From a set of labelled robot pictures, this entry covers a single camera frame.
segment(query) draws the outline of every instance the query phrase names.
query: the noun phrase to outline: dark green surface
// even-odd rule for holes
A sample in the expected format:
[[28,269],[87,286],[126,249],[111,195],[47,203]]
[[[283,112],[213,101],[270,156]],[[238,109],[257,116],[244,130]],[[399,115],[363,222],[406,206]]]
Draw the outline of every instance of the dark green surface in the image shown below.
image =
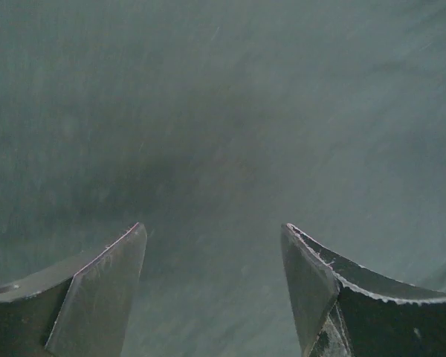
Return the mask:
[[446,289],[446,1],[1,0],[0,283],[136,220],[123,356],[298,356],[282,222]]

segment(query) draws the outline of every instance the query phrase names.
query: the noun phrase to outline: gray-green background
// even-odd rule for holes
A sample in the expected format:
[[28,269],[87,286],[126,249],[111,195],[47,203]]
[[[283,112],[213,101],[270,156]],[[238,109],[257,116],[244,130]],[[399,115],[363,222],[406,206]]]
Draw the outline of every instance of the gray-green background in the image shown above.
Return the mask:
[[136,220],[123,356],[299,356],[284,222],[446,290],[446,0],[0,0],[0,283]]

